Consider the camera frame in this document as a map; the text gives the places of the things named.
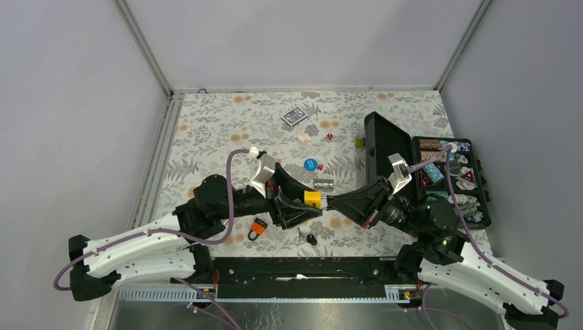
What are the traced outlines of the orange padlock with key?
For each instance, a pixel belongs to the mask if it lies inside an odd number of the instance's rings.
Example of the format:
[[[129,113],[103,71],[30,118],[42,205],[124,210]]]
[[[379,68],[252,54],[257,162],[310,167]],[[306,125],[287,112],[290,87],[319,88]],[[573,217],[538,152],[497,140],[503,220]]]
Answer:
[[[247,238],[250,241],[257,240],[267,229],[268,224],[259,218],[255,218],[250,226],[250,231],[247,234]]]

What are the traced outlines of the yellow padlock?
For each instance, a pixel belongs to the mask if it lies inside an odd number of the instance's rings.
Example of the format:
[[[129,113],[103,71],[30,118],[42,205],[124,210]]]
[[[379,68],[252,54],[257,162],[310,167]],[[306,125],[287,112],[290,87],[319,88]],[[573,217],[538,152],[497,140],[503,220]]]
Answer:
[[[320,191],[305,190],[303,193],[303,203],[312,208],[323,210],[327,207],[327,195],[322,194]]]

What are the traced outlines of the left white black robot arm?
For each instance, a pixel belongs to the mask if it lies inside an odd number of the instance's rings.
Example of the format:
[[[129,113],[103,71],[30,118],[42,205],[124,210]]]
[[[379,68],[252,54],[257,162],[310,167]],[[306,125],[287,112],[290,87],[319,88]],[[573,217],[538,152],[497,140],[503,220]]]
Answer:
[[[75,301],[101,298],[123,283],[193,278],[209,280],[211,245],[225,242],[238,217],[268,214],[291,229],[322,215],[320,192],[288,175],[280,164],[263,166],[249,185],[235,189],[231,174],[210,175],[194,196],[146,225],[104,239],[69,238],[67,291]]]

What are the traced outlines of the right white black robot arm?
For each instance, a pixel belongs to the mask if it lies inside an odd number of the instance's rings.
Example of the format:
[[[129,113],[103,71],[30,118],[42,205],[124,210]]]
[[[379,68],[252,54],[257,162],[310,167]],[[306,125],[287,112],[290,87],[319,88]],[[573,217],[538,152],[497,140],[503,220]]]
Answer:
[[[447,200],[410,204],[398,195],[410,181],[379,178],[353,192],[327,196],[327,209],[364,229],[382,222],[414,237],[394,261],[401,282],[456,291],[502,315],[514,329],[556,329],[561,316],[552,306],[562,299],[563,284],[524,275],[482,251],[459,230],[459,217]]]

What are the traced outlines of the black headed key bunch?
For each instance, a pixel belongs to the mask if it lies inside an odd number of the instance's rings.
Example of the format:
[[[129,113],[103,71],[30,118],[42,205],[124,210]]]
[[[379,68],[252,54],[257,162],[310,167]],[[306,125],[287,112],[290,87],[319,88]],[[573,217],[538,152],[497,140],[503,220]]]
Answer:
[[[312,233],[298,230],[298,237],[302,242],[308,243],[311,246],[316,246],[318,244],[317,238]]]

